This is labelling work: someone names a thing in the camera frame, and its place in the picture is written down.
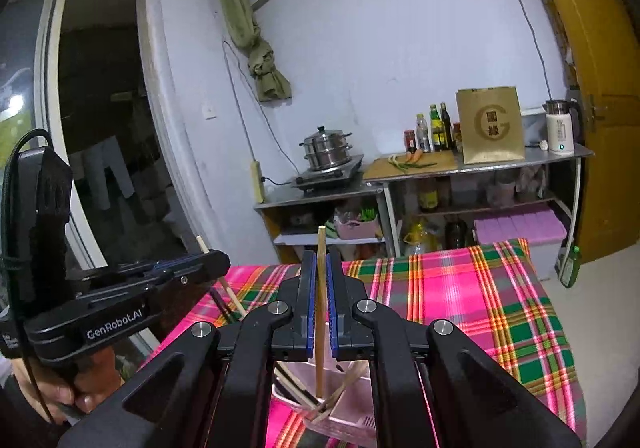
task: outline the wooden cutting board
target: wooden cutting board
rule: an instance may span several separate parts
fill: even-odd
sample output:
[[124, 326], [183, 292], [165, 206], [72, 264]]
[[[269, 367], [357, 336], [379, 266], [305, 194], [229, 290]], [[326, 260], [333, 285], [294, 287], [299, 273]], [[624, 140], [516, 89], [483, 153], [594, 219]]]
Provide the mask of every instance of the wooden cutting board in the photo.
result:
[[458, 168], [456, 157], [450, 150], [446, 150], [444, 152], [431, 152], [430, 154], [422, 154], [422, 157], [417, 164], [425, 165], [429, 163], [436, 164], [434, 166], [429, 166], [426, 168], [410, 168], [407, 173], [404, 173], [403, 171], [398, 170], [398, 168], [389, 163], [388, 156], [380, 157], [365, 170], [365, 173], [362, 175], [362, 179], [365, 181], [385, 180], [398, 176], [438, 173], [449, 170], [456, 170]]

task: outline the human hand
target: human hand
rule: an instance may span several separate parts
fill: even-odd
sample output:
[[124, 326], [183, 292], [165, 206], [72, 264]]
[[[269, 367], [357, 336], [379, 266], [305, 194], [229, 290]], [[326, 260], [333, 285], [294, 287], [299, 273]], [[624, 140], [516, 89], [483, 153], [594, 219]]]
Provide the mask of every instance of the human hand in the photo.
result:
[[[62, 424], [66, 417], [56, 406], [56, 403], [67, 405], [75, 404], [80, 410], [88, 414], [101, 402], [107, 399], [123, 383], [120, 374], [115, 368], [115, 352], [112, 348], [106, 348], [91, 356], [92, 366], [76, 375], [74, 379], [75, 389], [66, 383], [51, 368], [43, 367], [36, 360], [31, 360], [33, 377], [38, 383], [42, 397], [51, 412], [54, 421]], [[24, 398], [31, 407], [46, 420], [49, 420], [44, 411], [36, 389], [31, 384], [22, 360], [12, 360], [14, 376], [20, 385]]]

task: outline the silver screw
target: silver screw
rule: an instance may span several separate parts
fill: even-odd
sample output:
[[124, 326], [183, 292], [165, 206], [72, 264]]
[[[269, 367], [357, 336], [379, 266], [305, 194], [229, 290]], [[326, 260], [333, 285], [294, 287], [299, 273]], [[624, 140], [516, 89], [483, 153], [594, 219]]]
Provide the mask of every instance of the silver screw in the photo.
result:
[[363, 313], [373, 313], [378, 307], [373, 300], [360, 300], [356, 306], [358, 310]]
[[433, 324], [433, 329], [441, 336], [447, 336], [453, 332], [453, 324], [449, 320], [438, 320]]
[[289, 309], [287, 302], [283, 302], [281, 300], [276, 300], [275, 302], [271, 302], [267, 307], [267, 310], [271, 314], [276, 314], [276, 315], [286, 313], [287, 309]]
[[207, 336], [212, 330], [211, 324], [208, 322], [198, 322], [191, 326], [191, 334], [196, 336], [196, 338], [204, 338], [204, 336]]

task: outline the curtain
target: curtain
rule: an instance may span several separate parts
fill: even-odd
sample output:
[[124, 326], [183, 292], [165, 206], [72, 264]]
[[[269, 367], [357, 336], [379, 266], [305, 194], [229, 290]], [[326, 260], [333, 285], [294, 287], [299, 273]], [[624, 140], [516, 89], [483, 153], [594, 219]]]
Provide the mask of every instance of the curtain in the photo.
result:
[[220, 0], [220, 3], [231, 39], [248, 56], [258, 99], [268, 102], [290, 98], [291, 85], [276, 69], [273, 49], [260, 36], [260, 27], [256, 24], [249, 0]]

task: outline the wall switch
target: wall switch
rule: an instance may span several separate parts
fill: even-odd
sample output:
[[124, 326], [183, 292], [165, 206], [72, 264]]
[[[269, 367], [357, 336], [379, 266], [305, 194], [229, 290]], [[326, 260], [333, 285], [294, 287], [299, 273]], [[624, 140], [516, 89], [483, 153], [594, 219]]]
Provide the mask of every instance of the wall switch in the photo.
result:
[[213, 110], [213, 107], [211, 107], [210, 105], [202, 105], [202, 117], [205, 120], [212, 120], [213, 118], [215, 118], [216, 113]]

